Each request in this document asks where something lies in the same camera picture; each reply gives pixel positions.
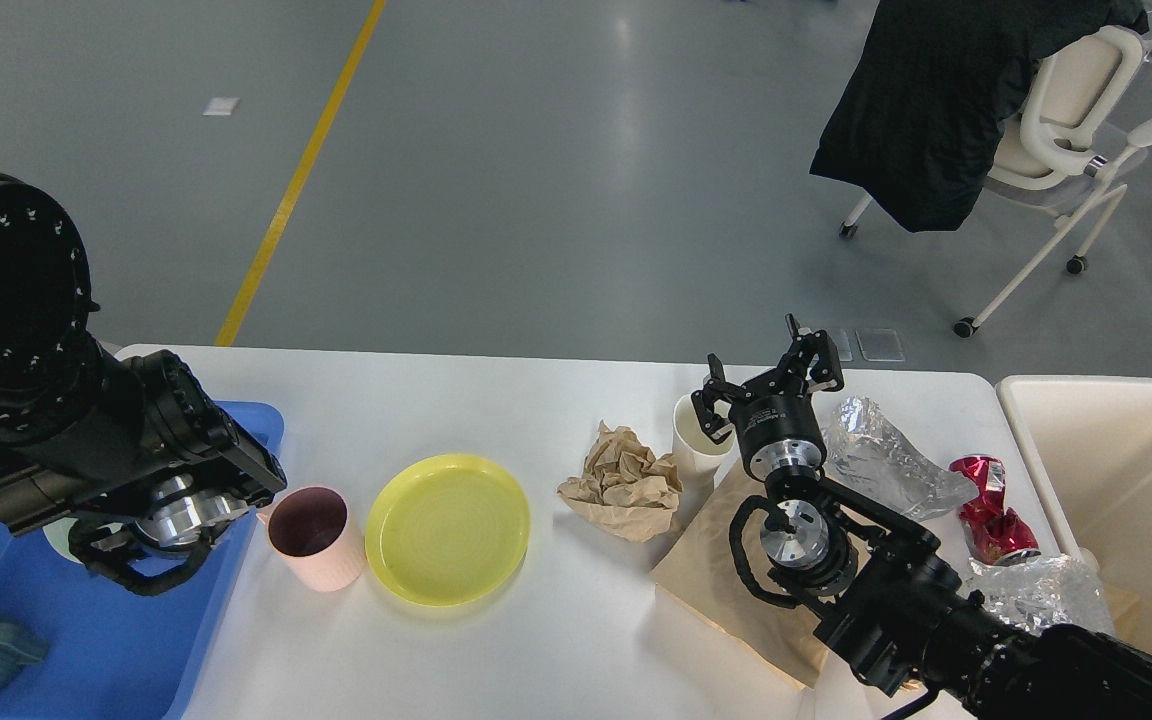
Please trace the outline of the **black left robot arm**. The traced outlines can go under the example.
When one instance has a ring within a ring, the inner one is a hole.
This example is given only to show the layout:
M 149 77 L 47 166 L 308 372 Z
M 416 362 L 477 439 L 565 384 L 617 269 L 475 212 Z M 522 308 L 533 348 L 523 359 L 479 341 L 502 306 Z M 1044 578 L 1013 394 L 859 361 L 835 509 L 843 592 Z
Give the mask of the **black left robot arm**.
M 0 523 L 69 520 L 88 571 L 162 594 L 287 478 L 179 355 L 115 359 L 88 329 L 97 310 L 76 223 L 0 173 Z

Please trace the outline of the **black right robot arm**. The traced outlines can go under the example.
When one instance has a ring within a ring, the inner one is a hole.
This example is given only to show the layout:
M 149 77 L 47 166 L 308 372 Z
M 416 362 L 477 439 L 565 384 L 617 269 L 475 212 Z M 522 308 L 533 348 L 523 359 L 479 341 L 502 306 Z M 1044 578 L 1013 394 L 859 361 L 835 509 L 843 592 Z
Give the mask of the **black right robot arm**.
M 829 479 L 814 392 L 844 388 L 826 331 L 788 319 L 776 365 L 730 382 L 708 355 L 691 393 L 714 444 L 736 439 L 761 484 L 742 501 L 727 541 L 737 578 L 761 602 L 812 611 L 814 638 L 861 684 L 893 696 L 905 680 L 922 697 L 893 711 L 914 717 L 950 694 L 978 719 L 1152 719 L 1152 655 L 1083 626 L 1041 634 L 1007 626 L 940 556 L 940 539 L 914 520 Z

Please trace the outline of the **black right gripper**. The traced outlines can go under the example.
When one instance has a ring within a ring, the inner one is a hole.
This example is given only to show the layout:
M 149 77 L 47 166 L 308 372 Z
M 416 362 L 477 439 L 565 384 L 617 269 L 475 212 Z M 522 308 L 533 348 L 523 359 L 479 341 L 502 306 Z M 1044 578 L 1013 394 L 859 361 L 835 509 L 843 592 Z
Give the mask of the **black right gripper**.
M 717 354 L 707 355 L 708 373 L 691 392 L 692 411 L 700 432 L 713 445 L 732 435 L 735 425 L 742 467 L 753 479 L 765 479 L 781 468 L 820 473 L 826 460 L 812 396 L 846 387 L 835 338 L 826 329 L 809 329 L 795 314 L 785 316 L 790 346 L 774 372 L 763 372 L 738 384 L 726 378 Z M 732 406 L 732 420 L 718 409 Z

